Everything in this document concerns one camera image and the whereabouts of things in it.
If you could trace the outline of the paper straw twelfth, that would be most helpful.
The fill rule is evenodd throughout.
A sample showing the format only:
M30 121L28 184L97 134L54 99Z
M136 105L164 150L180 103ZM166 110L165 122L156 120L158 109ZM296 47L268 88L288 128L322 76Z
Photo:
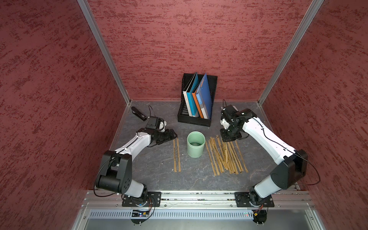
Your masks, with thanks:
M229 150L230 150L230 153L231 153L231 156L232 156L232 161L233 161L233 167L234 167L235 174L239 174L238 164L237 164L237 161L236 161L236 158L235 158L235 154L234 154L234 152L232 150L232 147L231 147L231 143L230 142L228 143L228 146L229 146Z

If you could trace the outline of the paper straw eleventh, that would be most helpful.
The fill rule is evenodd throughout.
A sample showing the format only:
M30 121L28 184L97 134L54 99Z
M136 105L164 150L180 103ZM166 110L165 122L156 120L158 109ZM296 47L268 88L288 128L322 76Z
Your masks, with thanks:
M223 154L223 149L222 149L222 145L219 139L219 136L217 135L216 138L214 139L215 142L215 148L217 151L217 155L218 155L218 159L221 162L221 166L223 168L222 171L228 170L228 165L226 164L226 161L224 159L224 154Z

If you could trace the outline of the green metal cup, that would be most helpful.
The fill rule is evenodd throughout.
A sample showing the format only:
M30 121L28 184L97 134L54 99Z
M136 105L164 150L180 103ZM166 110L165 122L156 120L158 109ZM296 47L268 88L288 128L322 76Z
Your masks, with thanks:
M204 151L205 136L199 131L193 131L187 136L187 154L192 158L199 158Z

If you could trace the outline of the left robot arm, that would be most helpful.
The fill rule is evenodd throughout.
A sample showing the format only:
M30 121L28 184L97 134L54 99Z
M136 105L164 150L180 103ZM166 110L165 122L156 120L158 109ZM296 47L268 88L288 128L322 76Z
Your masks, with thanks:
M175 140L173 129L166 129L166 121L150 117L146 127L139 129L135 136L122 147L103 154L95 187L115 194L129 196L137 206L148 202L147 186L132 179L132 163L146 147L154 147Z

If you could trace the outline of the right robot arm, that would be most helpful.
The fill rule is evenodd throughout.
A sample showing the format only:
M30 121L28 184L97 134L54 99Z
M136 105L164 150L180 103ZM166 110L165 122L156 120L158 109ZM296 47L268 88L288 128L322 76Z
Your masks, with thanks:
M280 190L286 190L306 175L305 151L297 151L275 135L250 109L237 110L233 105L221 109L220 130L223 142L242 139L244 132L255 139L277 164L270 175L249 191L250 203L258 207L266 198Z

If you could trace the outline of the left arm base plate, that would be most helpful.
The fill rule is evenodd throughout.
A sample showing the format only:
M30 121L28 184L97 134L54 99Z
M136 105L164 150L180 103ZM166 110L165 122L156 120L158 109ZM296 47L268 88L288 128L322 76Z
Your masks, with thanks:
M122 207L130 208L148 208L159 207L161 204L161 192L147 192L143 193L141 197L133 197L128 195L122 196Z

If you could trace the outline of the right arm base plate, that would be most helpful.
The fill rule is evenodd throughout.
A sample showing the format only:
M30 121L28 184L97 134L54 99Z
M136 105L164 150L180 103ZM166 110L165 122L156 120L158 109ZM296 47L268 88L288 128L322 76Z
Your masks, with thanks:
M261 198L255 192L235 192L235 202L238 208L274 208L275 204L271 195Z

